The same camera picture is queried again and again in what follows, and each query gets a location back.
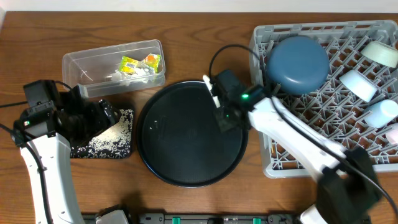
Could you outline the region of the wooden chopstick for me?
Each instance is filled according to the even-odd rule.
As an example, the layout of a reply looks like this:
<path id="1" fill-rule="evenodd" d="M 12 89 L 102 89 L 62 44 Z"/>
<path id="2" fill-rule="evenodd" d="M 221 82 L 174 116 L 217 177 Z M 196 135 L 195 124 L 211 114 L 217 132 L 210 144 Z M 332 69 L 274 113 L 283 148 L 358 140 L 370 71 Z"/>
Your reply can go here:
<path id="1" fill-rule="evenodd" d="M 275 156 L 275 142 L 274 141 L 272 141 L 271 142 L 271 154 L 272 154 L 272 156 Z"/>

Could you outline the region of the dark blue plate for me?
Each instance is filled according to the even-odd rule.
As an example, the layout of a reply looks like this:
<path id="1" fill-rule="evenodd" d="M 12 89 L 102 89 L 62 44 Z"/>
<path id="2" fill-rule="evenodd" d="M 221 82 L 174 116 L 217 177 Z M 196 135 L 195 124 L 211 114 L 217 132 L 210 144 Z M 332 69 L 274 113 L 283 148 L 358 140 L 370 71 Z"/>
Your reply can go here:
<path id="1" fill-rule="evenodd" d="M 320 88 L 329 72 L 326 50 L 315 40 L 289 37 L 271 51 L 267 76 L 291 95 L 302 95 Z"/>

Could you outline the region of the yellow green snack wrapper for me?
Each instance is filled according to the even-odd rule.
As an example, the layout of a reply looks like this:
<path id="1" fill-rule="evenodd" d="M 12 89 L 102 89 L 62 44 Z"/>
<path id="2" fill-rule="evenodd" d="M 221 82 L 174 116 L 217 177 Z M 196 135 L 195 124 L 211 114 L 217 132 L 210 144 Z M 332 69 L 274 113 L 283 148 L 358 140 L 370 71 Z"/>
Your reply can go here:
<path id="1" fill-rule="evenodd" d="M 160 65 L 161 55 L 149 54 L 142 60 L 136 60 L 123 56 L 119 66 L 119 71 L 129 74 L 156 74 Z"/>

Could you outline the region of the white tissue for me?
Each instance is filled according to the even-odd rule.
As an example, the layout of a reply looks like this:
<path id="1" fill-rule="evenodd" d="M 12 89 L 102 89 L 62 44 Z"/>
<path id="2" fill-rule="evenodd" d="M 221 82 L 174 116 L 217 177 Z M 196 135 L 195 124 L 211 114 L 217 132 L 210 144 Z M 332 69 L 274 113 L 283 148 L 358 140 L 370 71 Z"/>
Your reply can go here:
<path id="1" fill-rule="evenodd" d="M 155 75 L 155 73 L 148 68 L 137 68 L 132 73 L 120 72 L 119 70 L 115 70 L 114 73 L 106 76 L 105 80 L 111 82 L 119 82 L 121 86 L 128 86 L 131 83 L 136 82 L 147 83 L 153 75 Z"/>

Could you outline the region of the light blue rice bowl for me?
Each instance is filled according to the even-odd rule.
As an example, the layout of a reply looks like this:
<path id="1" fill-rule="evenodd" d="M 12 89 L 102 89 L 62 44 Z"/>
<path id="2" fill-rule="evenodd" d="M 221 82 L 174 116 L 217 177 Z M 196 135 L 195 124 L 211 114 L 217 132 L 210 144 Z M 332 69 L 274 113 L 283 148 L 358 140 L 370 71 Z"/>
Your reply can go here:
<path id="1" fill-rule="evenodd" d="M 377 90 L 376 85 L 357 70 L 348 71 L 339 77 L 339 80 L 347 89 L 367 103 L 372 100 Z"/>

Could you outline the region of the small light blue cup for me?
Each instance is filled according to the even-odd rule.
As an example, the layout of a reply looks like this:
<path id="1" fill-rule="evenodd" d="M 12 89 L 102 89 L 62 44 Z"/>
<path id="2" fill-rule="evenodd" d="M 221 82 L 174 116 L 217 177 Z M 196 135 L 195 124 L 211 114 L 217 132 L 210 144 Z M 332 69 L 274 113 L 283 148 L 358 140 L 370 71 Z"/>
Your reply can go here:
<path id="1" fill-rule="evenodd" d="M 397 103 L 393 100 L 382 100 L 369 106 L 365 112 L 371 113 L 364 119 L 368 126 L 381 128 L 397 116 Z"/>

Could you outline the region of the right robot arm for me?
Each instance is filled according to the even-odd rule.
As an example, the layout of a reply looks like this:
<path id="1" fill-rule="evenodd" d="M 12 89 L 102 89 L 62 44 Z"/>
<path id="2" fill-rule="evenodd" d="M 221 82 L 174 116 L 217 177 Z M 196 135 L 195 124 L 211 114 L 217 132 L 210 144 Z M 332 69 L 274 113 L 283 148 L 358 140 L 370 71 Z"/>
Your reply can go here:
<path id="1" fill-rule="evenodd" d="M 222 131 L 240 126 L 269 136 L 317 183 L 317 199 L 299 215 L 299 223 L 361 223 L 382 198 L 377 175 L 363 148 L 347 149 L 322 136 L 263 86 L 248 88 L 232 72 L 204 75 L 203 81 L 216 105 Z"/>

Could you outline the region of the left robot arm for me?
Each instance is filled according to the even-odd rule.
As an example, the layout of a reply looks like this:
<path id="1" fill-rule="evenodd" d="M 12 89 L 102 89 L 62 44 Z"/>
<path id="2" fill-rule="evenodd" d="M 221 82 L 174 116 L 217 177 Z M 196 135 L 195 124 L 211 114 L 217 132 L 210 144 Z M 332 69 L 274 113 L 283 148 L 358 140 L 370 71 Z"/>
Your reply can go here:
<path id="1" fill-rule="evenodd" d="M 29 107 L 13 124 L 28 169 L 37 223 L 84 223 L 72 181 L 70 154 L 117 124 L 121 112 L 92 102 L 81 86 L 57 90 L 53 80 L 24 85 Z"/>

